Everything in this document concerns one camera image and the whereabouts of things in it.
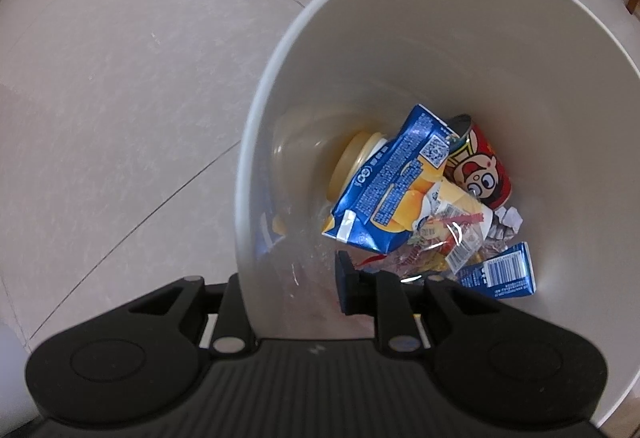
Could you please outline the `blue snack bag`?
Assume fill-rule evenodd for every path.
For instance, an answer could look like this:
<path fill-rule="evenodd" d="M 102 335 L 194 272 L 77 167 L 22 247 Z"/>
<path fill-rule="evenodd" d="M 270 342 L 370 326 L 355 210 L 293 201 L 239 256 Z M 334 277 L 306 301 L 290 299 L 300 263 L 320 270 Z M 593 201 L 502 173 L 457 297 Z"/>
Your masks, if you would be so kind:
<path fill-rule="evenodd" d="M 456 134 L 422 105 L 364 163 L 335 202 L 322 235 L 372 253 L 405 244 L 428 215 L 427 192 L 444 176 Z"/>

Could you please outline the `red clear snack wrapper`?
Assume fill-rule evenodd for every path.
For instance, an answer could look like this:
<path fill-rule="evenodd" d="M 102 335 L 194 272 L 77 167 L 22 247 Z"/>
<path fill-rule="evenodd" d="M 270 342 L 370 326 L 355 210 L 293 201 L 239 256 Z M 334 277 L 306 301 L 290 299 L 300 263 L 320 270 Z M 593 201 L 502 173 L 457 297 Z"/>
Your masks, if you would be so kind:
<path fill-rule="evenodd" d="M 414 281 L 425 273 L 457 273 L 480 250 L 494 221 L 494 211 L 457 185 L 443 179 L 426 194 L 428 215 L 409 240 L 387 255 L 356 265 L 367 273 L 388 271 Z"/>

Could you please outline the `orange milk tea cup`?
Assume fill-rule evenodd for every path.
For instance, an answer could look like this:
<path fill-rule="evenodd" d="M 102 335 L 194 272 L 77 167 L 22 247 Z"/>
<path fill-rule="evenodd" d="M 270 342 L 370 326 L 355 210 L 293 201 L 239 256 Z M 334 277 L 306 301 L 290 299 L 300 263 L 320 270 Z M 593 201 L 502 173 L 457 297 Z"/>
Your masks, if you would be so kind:
<path fill-rule="evenodd" d="M 334 167 L 326 189 L 326 198 L 330 202 L 336 202 L 358 169 L 386 143 L 387 138 L 380 132 L 361 131 L 352 137 Z"/>

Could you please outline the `blue milk carton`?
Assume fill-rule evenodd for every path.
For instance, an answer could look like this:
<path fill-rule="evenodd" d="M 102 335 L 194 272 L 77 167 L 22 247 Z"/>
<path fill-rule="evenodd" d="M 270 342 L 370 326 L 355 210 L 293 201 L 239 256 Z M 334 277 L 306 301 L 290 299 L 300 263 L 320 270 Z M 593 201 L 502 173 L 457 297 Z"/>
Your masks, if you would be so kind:
<path fill-rule="evenodd" d="M 490 299 L 519 299 L 534 295 L 537 290 L 526 242 L 516 243 L 484 262 L 464 266 L 457 279 L 462 287 Z"/>

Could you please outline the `white tissue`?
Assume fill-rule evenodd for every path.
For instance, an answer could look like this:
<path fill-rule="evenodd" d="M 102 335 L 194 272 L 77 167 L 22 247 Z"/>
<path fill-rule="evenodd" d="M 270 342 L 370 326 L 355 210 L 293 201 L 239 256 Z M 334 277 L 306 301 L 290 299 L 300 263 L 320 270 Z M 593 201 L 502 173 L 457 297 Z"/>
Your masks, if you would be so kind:
<path fill-rule="evenodd" d="M 500 206 L 494 210 L 487 240 L 491 242 L 506 242 L 513 239 L 521 229 L 523 218 L 514 206 Z"/>

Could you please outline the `red soda can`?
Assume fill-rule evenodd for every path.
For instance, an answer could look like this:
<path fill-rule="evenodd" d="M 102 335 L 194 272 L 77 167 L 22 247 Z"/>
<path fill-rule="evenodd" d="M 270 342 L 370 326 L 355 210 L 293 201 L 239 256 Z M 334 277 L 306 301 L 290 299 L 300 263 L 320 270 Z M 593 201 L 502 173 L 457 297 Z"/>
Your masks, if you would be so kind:
<path fill-rule="evenodd" d="M 469 114 L 450 117 L 447 124 L 458 138 L 450 146 L 445 177 L 491 210 L 498 210 L 512 192 L 506 168 Z"/>

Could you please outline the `white plastic trash bin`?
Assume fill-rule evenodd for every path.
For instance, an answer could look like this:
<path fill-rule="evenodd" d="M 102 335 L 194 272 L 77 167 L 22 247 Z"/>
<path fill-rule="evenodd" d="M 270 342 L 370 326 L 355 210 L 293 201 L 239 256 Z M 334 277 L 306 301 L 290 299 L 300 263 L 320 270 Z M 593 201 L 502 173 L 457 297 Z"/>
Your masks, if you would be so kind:
<path fill-rule="evenodd" d="M 472 117 L 509 175 L 503 206 L 523 218 L 466 265 L 526 242 L 537 290 L 490 299 L 459 271 L 398 278 L 584 336 L 606 362 L 592 414 L 604 422 L 639 376 L 639 72 L 576 0 L 313 0 L 302 11 L 259 81 L 240 150 L 236 258 L 255 334 L 372 336 L 370 317 L 342 313 L 335 253 L 355 265 L 387 254 L 322 235 L 326 189 L 352 137 L 392 139 L 416 105 L 446 124 Z"/>

